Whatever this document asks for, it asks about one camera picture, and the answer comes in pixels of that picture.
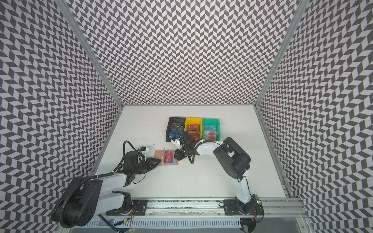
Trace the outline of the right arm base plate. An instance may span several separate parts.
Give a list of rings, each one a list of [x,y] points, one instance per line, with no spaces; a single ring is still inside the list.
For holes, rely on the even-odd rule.
[[[264,209],[262,204],[254,199],[249,200],[248,203],[243,204],[238,199],[223,200],[223,208],[226,216],[251,215],[262,216]]]

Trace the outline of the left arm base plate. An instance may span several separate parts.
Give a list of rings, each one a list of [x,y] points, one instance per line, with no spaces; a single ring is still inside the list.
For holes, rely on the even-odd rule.
[[[148,201],[140,200],[126,200],[119,209],[114,209],[106,212],[107,216],[144,216],[147,209]]]

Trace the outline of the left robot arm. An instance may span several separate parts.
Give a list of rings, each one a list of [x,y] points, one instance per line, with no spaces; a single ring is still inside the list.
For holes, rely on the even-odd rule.
[[[110,173],[74,178],[55,203],[51,220],[58,222],[63,228],[72,228],[83,227],[98,216],[119,233],[120,230],[105,219],[104,214],[127,216],[128,220],[132,220],[136,214],[143,214],[146,202],[136,204],[132,201],[131,194],[121,191],[121,188],[132,184],[136,175],[145,175],[161,162],[160,159],[147,158],[135,150],[124,154]]]

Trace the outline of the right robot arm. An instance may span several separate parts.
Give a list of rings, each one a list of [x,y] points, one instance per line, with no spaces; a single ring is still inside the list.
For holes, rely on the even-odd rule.
[[[196,155],[214,156],[218,160],[223,170],[236,181],[234,214],[254,215],[254,218],[265,215],[262,201],[249,184],[251,157],[234,139],[194,139],[188,132],[183,132],[174,137],[171,143],[176,146],[174,158],[178,161],[187,158],[193,165]]]

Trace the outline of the red credit card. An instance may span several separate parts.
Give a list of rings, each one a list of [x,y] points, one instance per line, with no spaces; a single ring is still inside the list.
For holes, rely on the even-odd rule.
[[[173,150],[166,150],[164,154],[164,163],[165,164],[173,164],[174,162],[174,151]]]

